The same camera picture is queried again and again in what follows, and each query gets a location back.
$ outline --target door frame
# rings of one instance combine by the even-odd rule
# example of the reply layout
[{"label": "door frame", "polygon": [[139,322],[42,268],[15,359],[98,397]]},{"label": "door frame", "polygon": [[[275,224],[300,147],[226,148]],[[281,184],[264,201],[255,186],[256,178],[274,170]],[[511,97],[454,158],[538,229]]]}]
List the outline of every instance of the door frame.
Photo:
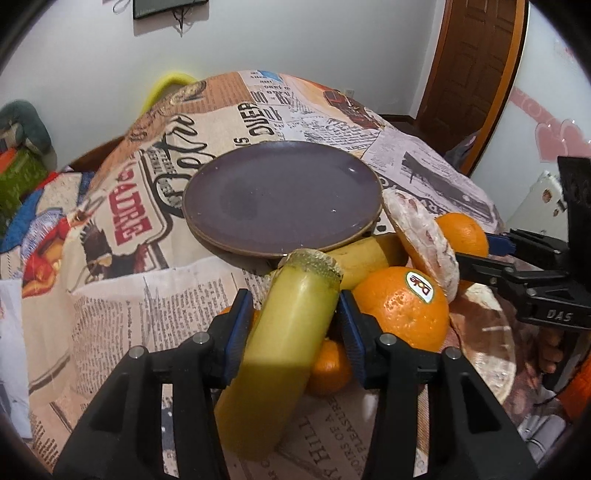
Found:
[{"label": "door frame", "polygon": [[[414,123],[416,126],[420,125],[421,116],[427,109],[431,89],[433,88],[437,69],[439,68],[439,63],[443,55],[443,49],[447,39],[447,32],[449,30],[449,23],[452,17],[452,3],[454,1],[464,0],[446,0],[445,2],[443,19],[441,21],[441,30],[439,31],[439,38],[437,39],[437,47],[433,57],[433,64],[431,65],[431,72],[429,73],[427,85],[425,86],[425,92],[423,93],[423,99],[421,100],[421,105],[418,108],[417,119]],[[505,62],[505,68],[501,74],[499,88],[497,89],[495,97],[493,98],[491,108],[486,115],[484,124],[482,125],[480,132],[474,140],[474,145],[470,149],[470,153],[460,168],[460,171],[464,175],[469,176],[474,171],[474,168],[476,168],[476,165],[478,164],[478,161],[480,160],[480,157],[495,130],[499,118],[501,117],[501,113],[509,98],[509,93],[513,87],[513,81],[517,73],[517,68],[519,67],[519,61],[521,59],[521,53],[523,51],[523,45],[525,42],[528,12],[528,0],[517,0],[517,5],[515,6],[513,34],[511,35],[509,53],[507,55],[507,61]]]}]

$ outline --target orange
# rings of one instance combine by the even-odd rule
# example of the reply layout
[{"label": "orange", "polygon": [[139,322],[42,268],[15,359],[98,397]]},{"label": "orange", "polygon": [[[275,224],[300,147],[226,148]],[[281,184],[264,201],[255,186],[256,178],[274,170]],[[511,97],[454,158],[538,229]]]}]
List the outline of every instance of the orange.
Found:
[{"label": "orange", "polygon": [[[224,313],[228,313],[231,308],[232,308],[232,305],[230,305],[229,307],[224,308],[220,313],[218,313],[218,315],[223,315]],[[261,316],[261,311],[258,310],[258,309],[255,309],[255,313],[252,316],[251,330],[256,325],[256,323],[258,322],[258,318],[260,316]]]},{"label": "orange", "polygon": [[317,397],[334,395],[353,377],[353,370],[342,343],[324,339],[312,367],[306,392]]},{"label": "orange", "polygon": [[[478,222],[464,213],[446,213],[435,219],[454,252],[488,257],[488,239]],[[458,295],[464,293],[473,282],[460,280]]]},{"label": "orange", "polygon": [[384,332],[414,348],[438,352],[449,328],[443,290],[429,276],[407,267],[372,273],[353,290],[362,313],[373,315]]}]

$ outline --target dole sticker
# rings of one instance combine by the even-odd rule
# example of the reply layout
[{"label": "dole sticker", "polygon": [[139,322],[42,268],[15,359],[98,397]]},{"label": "dole sticker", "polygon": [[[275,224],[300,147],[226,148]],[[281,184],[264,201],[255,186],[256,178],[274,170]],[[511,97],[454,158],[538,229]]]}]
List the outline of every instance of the dole sticker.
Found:
[{"label": "dole sticker", "polygon": [[407,285],[425,303],[431,303],[433,299],[433,286],[416,272],[408,272],[406,277]]}]

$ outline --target yellow handle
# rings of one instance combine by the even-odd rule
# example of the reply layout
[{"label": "yellow handle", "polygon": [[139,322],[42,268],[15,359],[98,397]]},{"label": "yellow handle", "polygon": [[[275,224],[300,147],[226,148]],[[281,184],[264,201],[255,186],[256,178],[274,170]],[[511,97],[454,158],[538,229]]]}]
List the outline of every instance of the yellow handle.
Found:
[{"label": "yellow handle", "polygon": [[140,115],[143,115],[148,110],[150,110],[150,108],[152,108],[152,105],[160,99],[163,92],[171,85],[185,86],[190,85],[191,83],[195,83],[196,81],[197,79],[191,77],[190,75],[187,75],[186,73],[181,72],[171,72],[167,73],[166,75],[163,75],[150,90],[148,97],[144,102],[144,106],[142,107]]}]

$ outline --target metal screw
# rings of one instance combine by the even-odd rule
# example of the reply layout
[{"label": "metal screw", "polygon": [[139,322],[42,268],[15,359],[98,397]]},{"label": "metal screw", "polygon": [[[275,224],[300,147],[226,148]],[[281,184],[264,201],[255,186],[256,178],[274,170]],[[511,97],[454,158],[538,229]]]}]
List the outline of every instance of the metal screw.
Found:
[{"label": "metal screw", "polygon": [[452,360],[462,358],[462,351],[454,346],[449,346],[445,349],[445,354]]},{"label": "metal screw", "polygon": [[193,335],[193,342],[198,343],[199,345],[207,343],[208,341],[209,334],[207,332],[197,332],[195,335]]},{"label": "metal screw", "polygon": [[144,354],[144,352],[145,352],[144,347],[142,347],[141,345],[136,345],[136,346],[133,346],[129,349],[129,356],[131,358],[137,359],[137,358],[141,357]]},{"label": "metal screw", "polygon": [[379,341],[384,345],[393,345],[398,341],[398,339],[395,335],[392,335],[392,333],[383,333],[379,336]]}]

